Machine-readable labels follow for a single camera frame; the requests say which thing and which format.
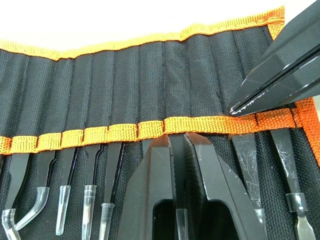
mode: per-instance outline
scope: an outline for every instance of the black tweezers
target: black tweezers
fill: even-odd
[[[30,223],[45,207],[49,196],[51,168],[57,159],[57,151],[43,151],[39,154],[36,201],[31,210],[14,226],[19,231]]]
[[[233,116],[320,94],[320,1],[290,21],[228,105]]]

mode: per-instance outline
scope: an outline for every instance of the tweezer handle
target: tweezer handle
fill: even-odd
[[[18,231],[15,230],[15,212],[15,208],[2,211],[2,226],[8,240],[21,240]]]
[[[290,193],[300,193],[297,168],[292,147],[290,131],[288,128],[271,130],[271,136],[278,153],[278,159],[284,171],[285,180]]]
[[[231,138],[253,208],[261,209],[255,135],[248,133],[233,135]]]

